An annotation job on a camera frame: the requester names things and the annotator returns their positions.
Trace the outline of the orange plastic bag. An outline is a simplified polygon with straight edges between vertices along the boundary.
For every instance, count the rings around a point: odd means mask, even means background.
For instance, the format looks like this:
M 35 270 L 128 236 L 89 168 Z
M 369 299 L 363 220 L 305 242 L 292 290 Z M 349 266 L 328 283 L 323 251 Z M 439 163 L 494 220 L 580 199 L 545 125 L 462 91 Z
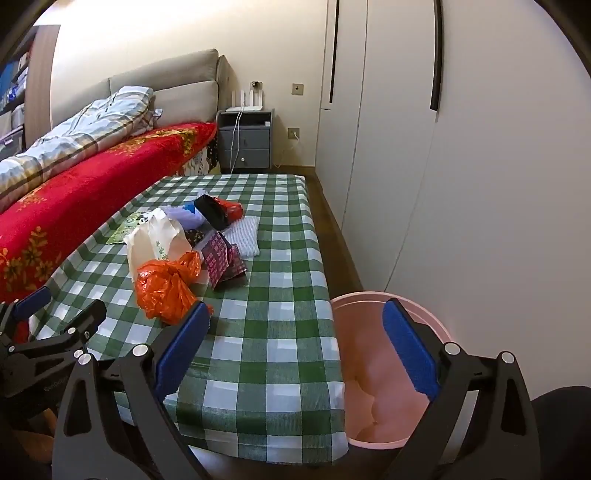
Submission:
M 177 325 L 197 303 L 190 286 L 201 273 L 197 251 L 188 251 L 177 260 L 149 260 L 137 272 L 134 282 L 138 306 L 148 319 Z

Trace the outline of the white paper bag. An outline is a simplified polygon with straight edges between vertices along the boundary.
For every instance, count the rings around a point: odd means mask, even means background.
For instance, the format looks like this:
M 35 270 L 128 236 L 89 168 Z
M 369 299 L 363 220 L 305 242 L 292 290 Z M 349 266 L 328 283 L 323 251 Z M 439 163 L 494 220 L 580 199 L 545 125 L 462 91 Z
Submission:
M 127 262 L 132 282 L 139 268 L 150 260 L 178 260 L 192 250 L 181 224 L 161 209 L 147 214 L 147 220 L 135 227 L 124 238 Z

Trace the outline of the green panda snack packet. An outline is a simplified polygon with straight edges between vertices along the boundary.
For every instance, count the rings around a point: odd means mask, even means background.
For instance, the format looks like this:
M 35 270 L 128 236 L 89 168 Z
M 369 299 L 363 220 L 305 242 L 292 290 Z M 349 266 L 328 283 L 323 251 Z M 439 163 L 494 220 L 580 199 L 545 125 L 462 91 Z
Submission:
M 144 224 L 148 220 L 146 212 L 133 212 L 126 217 L 121 225 L 119 225 L 113 234 L 107 239 L 107 245 L 124 244 L 124 238 L 134 231 L 138 226 Z

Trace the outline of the pink patterned black box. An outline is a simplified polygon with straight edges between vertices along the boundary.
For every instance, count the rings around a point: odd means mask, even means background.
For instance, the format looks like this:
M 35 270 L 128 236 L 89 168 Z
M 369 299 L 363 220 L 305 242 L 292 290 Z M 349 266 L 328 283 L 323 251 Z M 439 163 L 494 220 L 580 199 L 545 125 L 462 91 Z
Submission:
M 245 279 L 247 268 L 238 246 L 231 244 L 221 232 L 209 232 L 197 245 L 197 251 L 204 263 L 212 290 L 219 290 Z

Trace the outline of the purple foam net sleeve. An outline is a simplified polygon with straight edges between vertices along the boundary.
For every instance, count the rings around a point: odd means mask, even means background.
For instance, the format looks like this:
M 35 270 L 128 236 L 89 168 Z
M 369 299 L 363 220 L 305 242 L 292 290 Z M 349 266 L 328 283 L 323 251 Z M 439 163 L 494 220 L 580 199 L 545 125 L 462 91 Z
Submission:
M 204 215 L 202 215 L 195 207 L 163 206 L 161 210 L 169 219 L 176 220 L 183 230 L 195 230 L 205 223 Z

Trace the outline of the red snack bag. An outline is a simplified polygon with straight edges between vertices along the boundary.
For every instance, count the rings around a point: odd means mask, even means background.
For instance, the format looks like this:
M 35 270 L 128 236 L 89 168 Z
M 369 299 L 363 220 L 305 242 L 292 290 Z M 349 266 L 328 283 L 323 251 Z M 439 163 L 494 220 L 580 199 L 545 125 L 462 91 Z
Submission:
M 242 219 L 245 216 L 242 204 L 238 202 L 228 201 L 219 197 L 215 197 L 214 200 L 217 202 L 225 216 L 228 218 L 229 223 L 233 223 Z

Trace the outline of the pink plastic trash bin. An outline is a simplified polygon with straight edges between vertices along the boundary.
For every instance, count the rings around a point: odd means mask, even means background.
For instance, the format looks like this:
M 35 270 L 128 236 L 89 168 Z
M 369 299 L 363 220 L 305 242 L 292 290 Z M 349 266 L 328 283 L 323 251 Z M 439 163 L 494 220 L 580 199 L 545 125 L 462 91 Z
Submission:
M 331 301 L 345 382 L 346 436 L 363 449 L 404 447 L 429 404 L 384 331 L 384 306 L 393 297 L 363 291 Z

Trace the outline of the red floral blanket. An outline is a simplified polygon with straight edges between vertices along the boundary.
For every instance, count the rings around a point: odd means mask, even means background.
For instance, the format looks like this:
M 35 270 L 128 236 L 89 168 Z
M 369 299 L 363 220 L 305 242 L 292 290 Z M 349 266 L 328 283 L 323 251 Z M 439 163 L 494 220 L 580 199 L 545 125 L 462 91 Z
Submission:
M 21 299 L 42 287 L 112 214 L 160 179 L 179 175 L 217 130 L 214 122 L 195 122 L 149 131 L 17 200 L 1 213 L 1 299 Z

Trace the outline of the green checkered tablecloth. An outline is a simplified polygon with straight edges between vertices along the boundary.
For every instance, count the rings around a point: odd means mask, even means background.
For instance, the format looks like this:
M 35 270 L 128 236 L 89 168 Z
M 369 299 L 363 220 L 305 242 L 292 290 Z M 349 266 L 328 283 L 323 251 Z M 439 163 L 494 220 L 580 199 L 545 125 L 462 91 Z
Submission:
M 345 384 L 332 305 L 304 178 L 287 174 L 169 177 L 114 213 L 48 280 L 51 303 L 32 317 L 36 338 L 61 333 L 89 302 L 106 317 L 88 347 L 120 357 L 161 325 L 138 307 L 127 250 L 110 242 L 132 214 L 181 206 L 205 192 L 256 219 L 259 254 L 242 278 L 192 287 L 211 327 L 164 405 L 191 448 L 267 463 L 317 465 L 348 452 Z

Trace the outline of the floral bed sheet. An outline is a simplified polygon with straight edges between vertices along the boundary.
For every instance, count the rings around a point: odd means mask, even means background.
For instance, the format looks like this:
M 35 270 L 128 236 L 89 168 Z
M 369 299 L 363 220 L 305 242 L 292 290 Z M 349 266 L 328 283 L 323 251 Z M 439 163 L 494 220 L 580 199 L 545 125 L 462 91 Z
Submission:
M 215 137 L 177 171 L 180 176 L 202 176 L 221 173 L 218 138 Z

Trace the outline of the blue plaid folded quilt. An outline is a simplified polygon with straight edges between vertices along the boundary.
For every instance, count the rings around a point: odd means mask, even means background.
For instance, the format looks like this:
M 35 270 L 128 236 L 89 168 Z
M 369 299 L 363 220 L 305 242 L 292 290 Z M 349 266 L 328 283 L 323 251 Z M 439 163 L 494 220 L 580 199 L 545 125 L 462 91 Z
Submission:
M 56 175 L 119 142 L 152 129 L 161 113 L 149 87 L 123 86 L 98 99 L 1 161 L 1 209 L 7 210 Z

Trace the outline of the beige upholstered headboard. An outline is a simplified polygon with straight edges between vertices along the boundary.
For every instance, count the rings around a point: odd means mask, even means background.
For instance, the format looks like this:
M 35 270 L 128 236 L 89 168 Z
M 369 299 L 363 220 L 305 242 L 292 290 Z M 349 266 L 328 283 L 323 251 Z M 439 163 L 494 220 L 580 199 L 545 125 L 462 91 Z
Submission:
M 218 111 L 229 106 L 229 78 L 226 57 L 215 49 L 201 50 L 116 74 L 52 100 L 51 119 L 57 125 L 124 86 L 142 86 L 153 90 L 154 107 L 162 111 L 158 126 L 211 122 Z

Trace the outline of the white wardrobe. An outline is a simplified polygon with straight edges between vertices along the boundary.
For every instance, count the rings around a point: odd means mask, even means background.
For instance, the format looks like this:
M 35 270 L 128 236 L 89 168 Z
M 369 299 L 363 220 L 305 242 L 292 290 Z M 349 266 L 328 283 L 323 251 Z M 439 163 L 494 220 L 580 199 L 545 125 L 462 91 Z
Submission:
M 317 172 L 363 288 L 590 381 L 586 1 L 334 1 Z

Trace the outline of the lower wall socket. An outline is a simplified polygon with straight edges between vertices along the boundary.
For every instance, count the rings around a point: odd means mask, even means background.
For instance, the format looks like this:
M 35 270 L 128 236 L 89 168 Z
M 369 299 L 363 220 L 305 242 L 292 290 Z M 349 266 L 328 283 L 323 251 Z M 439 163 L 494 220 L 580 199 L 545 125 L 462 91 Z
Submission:
M 297 127 L 290 127 L 287 129 L 287 138 L 290 140 L 298 140 L 300 138 L 300 129 Z

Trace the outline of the upper wall switch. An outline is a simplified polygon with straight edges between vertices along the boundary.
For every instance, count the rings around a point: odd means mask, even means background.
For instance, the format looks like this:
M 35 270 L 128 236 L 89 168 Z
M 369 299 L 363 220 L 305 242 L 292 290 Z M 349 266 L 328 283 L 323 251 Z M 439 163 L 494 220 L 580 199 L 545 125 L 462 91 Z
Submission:
M 295 96 L 301 96 L 304 94 L 304 85 L 300 83 L 294 83 L 291 88 L 291 94 Z

